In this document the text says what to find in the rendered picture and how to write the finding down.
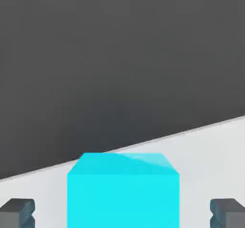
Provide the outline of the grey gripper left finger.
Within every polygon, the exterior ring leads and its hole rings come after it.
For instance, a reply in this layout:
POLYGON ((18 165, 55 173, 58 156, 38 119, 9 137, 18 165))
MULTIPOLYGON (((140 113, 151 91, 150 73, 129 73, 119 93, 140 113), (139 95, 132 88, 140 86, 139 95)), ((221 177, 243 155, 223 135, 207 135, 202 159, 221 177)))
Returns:
POLYGON ((0 207, 0 228, 35 228, 35 201, 11 198, 0 207))

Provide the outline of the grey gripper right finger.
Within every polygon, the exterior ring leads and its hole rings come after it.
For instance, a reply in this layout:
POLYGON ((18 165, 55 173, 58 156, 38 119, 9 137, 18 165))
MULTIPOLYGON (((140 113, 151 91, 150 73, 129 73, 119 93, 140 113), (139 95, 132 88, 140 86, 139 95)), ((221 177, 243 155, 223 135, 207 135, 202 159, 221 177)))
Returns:
POLYGON ((245 207, 234 198, 210 201, 210 228, 245 228, 245 207))

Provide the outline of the small cyan cube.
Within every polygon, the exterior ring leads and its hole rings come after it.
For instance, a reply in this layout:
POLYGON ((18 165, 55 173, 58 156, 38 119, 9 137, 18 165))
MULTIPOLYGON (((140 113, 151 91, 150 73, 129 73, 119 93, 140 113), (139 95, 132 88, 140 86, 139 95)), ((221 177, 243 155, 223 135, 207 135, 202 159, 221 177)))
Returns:
POLYGON ((179 228, 179 186, 161 153, 84 153, 67 175, 67 228, 179 228))

